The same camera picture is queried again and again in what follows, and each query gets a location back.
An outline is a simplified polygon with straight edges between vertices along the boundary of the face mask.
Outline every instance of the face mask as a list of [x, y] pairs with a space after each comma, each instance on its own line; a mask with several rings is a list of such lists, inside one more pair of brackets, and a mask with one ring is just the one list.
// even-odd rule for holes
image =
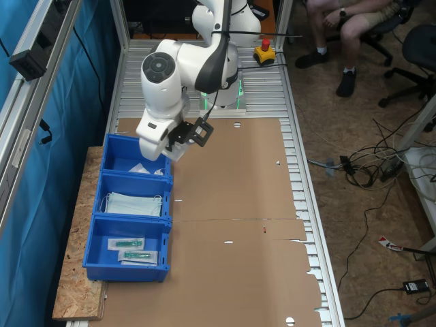
[[123, 194], [112, 192], [106, 196], [106, 209], [104, 212], [158, 217], [161, 213], [161, 207], [161, 196], [141, 198], [137, 196], [124, 196]]

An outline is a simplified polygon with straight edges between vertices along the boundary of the blue bin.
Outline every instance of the blue bin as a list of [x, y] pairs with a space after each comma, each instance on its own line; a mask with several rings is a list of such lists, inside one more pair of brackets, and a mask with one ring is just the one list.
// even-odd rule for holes
[[[139, 163], [150, 172], [150, 174], [146, 174], [147, 176], [172, 179], [171, 160], [167, 157], [160, 155], [155, 161], [150, 161], [141, 154], [139, 138], [106, 134], [102, 159], [103, 171], [144, 175], [139, 172], [129, 172]], [[162, 169], [163, 175], [154, 175], [155, 171], [159, 169]]]
[[95, 192], [93, 213], [102, 215], [112, 215], [113, 217], [126, 216], [116, 213], [103, 213], [106, 206], [106, 196], [108, 193], [119, 193], [125, 196], [140, 196], [144, 198], [162, 197], [161, 212], [158, 217], [129, 215], [132, 219], [163, 219], [171, 221], [170, 214], [170, 191], [172, 181], [167, 179], [150, 178], [148, 175], [138, 176], [138, 174], [117, 174], [114, 172], [101, 172]]
[[[83, 267], [88, 278], [104, 281], [164, 281], [168, 264], [169, 221], [131, 220], [127, 217], [93, 215], [89, 228]], [[158, 265], [122, 265], [118, 251], [108, 250], [109, 238], [145, 237], [144, 250], [158, 251]]]

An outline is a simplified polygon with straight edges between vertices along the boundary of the power adapter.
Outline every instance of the power adapter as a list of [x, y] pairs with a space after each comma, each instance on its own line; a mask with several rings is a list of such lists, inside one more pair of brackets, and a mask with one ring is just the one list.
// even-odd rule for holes
[[403, 282], [403, 286], [407, 295], [428, 292], [430, 290], [430, 287], [425, 279], [419, 279], [417, 281], [405, 281]]

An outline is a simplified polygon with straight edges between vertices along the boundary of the brown cardboard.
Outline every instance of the brown cardboard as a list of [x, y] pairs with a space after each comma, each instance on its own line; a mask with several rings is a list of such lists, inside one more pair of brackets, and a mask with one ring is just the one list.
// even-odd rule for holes
[[[139, 121], [120, 119], [118, 131], [134, 131]], [[173, 220], [295, 219], [279, 120], [209, 122], [206, 146], [191, 146], [174, 165], [172, 193], [182, 201], [173, 203]]]
[[321, 326], [305, 246], [287, 240], [297, 225], [303, 222], [267, 221], [259, 233], [261, 221], [174, 223], [166, 280], [109, 283], [104, 318], [92, 325], [286, 327], [292, 317], [295, 327]]

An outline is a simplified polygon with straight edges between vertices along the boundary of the cardboard hole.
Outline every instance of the cardboard hole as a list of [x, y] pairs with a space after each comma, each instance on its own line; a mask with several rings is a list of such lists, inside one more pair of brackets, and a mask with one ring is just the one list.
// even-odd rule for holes
[[287, 317], [287, 318], [286, 318], [286, 324], [287, 324], [288, 326], [293, 326], [293, 325], [295, 325], [295, 320], [294, 320], [294, 318], [292, 318], [292, 317]]

